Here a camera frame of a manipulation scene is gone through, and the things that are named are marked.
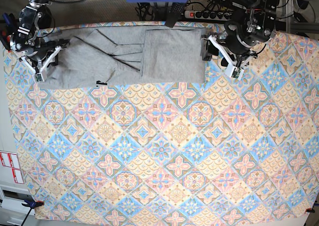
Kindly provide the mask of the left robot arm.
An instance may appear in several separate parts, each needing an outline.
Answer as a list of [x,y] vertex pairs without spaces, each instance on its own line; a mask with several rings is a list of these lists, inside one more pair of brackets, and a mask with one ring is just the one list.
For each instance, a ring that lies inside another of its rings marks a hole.
[[221,53],[208,40],[210,35],[225,48],[231,60],[243,62],[249,57],[256,58],[258,53],[252,48],[275,35],[277,0],[223,0],[222,3],[232,10],[230,19],[224,23],[223,32],[202,36],[202,60],[210,61]]

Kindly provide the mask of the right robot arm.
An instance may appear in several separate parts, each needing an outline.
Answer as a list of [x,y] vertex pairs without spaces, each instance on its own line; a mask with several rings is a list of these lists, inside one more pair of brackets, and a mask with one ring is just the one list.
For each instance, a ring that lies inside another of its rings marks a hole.
[[39,73],[43,69],[58,64],[58,54],[66,48],[69,40],[45,40],[51,32],[40,35],[42,29],[55,25],[55,20],[48,8],[55,0],[28,0],[20,11],[19,17],[4,14],[6,35],[1,41],[8,51],[21,53],[21,61],[30,63],[31,68]]

